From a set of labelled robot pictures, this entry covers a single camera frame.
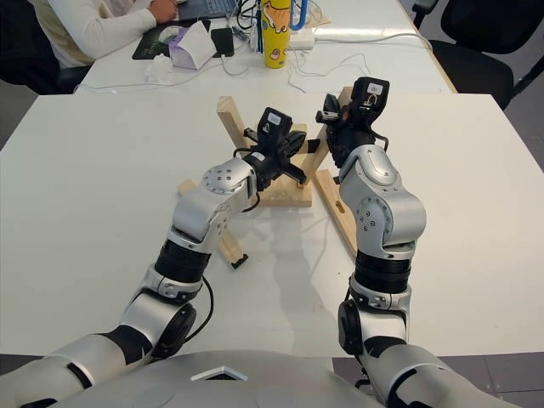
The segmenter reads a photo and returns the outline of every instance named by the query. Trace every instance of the desk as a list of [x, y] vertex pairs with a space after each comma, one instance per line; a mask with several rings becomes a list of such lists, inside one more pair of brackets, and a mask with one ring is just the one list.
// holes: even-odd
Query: desk
[[[144, 7], [148, 0], [139, 0], [135, 7]], [[385, 37], [400, 32], [416, 32], [408, 20], [405, 11], [397, 0], [320, 0], [319, 5], [332, 23], [317, 29], [317, 37], [335, 36], [342, 39], [367, 40]], [[213, 20], [212, 28], [225, 26], [225, 19]], [[150, 87], [116, 87], [116, 85], [145, 83], [145, 71], [149, 61], [134, 61], [132, 55], [138, 42], [106, 55], [95, 62], [93, 68], [83, 81], [78, 93], [88, 92], [133, 92], [150, 89]], [[292, 82], [309, 93], [327, 92], [353, 83], [357, 77], [374, 76], [391, 82], [391, 93], [449, 93], [447, 81], [424, 48], [421, 41], [414, 37], [401, 37], [376, 44], [317, 43], [305, 62], [301, 61], [306, 71], [327, 72], [342, 60], [354, 54], [363, 53], [368, 71], [363, 64], [362, 56], [355, 56], [350, 64], [336, 69], [325, 77], [307, 77], [296, 73], [293, 66]], [[255, 54], [244, 46], [237, 55], [227, 63], [229, 70], [241, 72], [248, 66], [245, 74], [237, 77], [227, 75], [221, 63], [212, 59], [202, 68], [205, 70], [191, 79], [195, 73], [190, 70], [174, 68], [172, 83], [191, 79], [173, 88], [161, 87], [162, 91], [194, 94], [207, 92], [232, 94], [240, 88], [258, 89], [260, 93], [285, 92], [299, 94], [300, 91], [288, 85], [289, 67], [271, 70], [264, 66], [262, 56]], [[86, 87], [112, 87], [93, 90]]]
[[[235, 97], [247, 123], [272, 105], [310, 135], [319, 128], [322, 94]], [[0, 353], [46, 354], [117, 324], [164, 242], [177, 185], [230, 157], [215, 102], [38, 98], [0, 152]], [[493, 99], [391, 94], [375, 129], [428, 212], [411, 275], [411, 342], [437, 355], [544, 351], [544, 176]], [[330, 157], [323, 167], [334, 171]], [[336, 314], [354, 264], [314, 197], [310, 208], [232, 221], [250, 259], [233, 271], [212, 257], [216, 313], [184, 352], [344, 356]], [[207, 305], [202, 291], [199, 320]]]

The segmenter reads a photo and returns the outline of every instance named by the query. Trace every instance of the mouse pad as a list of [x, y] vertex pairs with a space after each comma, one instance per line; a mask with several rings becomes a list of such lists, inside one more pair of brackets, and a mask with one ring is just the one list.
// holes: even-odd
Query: mouse pad
[[[206, 30], [210, 31], [210, 20], [202, 20]], [[170, 56], [170, 50], [166, 44], [159, 41], [162, 30], [169, 26], [191, 27], [193, 22], [189, 21], [171, 21], [166, 24], [160, 24], [157, 27], [147, 31], [133, 55], [133, 60], [153, 60], [157, 55], [164, 54]]]

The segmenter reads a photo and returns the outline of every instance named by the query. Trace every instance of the tissue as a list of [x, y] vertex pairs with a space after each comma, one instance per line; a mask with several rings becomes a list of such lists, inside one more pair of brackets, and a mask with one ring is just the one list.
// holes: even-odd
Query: tissue
[[165, 57], [163, 54], [157, 55], [145, 73], [145, 80], [148, 83], [168, 85], [172, 67], [173, 64], [171, 59]]

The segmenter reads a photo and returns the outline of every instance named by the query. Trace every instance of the robotic arm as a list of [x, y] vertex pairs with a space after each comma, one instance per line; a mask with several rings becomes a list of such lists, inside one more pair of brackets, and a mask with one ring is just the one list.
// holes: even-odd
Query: robotic arm
[[[388, 89], [386, 81], [362, 77], [348, 105], [327, 95], [316, 117], [327, 125], [340, 195], [357, 223], [355, 272], [338, 310], [340, 345], [361, 363], [377, 399], [390, 408], [512, 407], [477, 390], [424, 348], [406, 344], [408, 277], [426, 213], [388, 159], [388, 140], [371, 129]], [[375, 145], [376, 139], [385, 148]]]
[[209, 169], [196, 190], [183, 195], [158, 259], [147, 270], [125, 309], [119, 326], [92, 334], [0, 377], [2, 408], [44, 408], [85, 388], [119, 377], [154, 360], [176, 354], [196, 318], [190, 304], [202, 287], [203, 274], [221, 233], [237, 214], [251, 207], [258, 192], [287, 174], [305, 182], [290, 158], [306, 133], [290, 132], [292, 119], [267, 108], [257, 132], [245, 135], [256, 144], [243, 158]]

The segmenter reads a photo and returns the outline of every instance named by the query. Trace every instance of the gray floor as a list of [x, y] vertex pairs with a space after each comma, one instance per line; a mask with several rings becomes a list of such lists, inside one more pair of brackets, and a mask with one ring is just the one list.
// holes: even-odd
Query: gray floor
[[[413, 0], [400, 0], [410, 10]], [[448, 40], [439, 28], [439, 19], [447, 2], [442, 0], [433, 14], [425, 19], [421, 32], [431, 39]], [[544, 54], [544, 23], [519, 51], [499, 56], [521, 77]], [[24, 87], [0, 81], [0, 149], [30, 108], [36, 95]], [[516, 127], [535, 159], [544, 169], [544, 75], [519, 95], [506, 114]], [[12, 371], [33, 360], [32, 356], [0, 355], [0, 374]], [[467, 377], [486, 393], [524, 408], [544, 407], [544, 353], [444, 357], [446, 364]], [[335, 372], [355, 383], [359, 366], [353, 359], [333, 359]], [[370, 387], [365, 391], [371, 394]]]

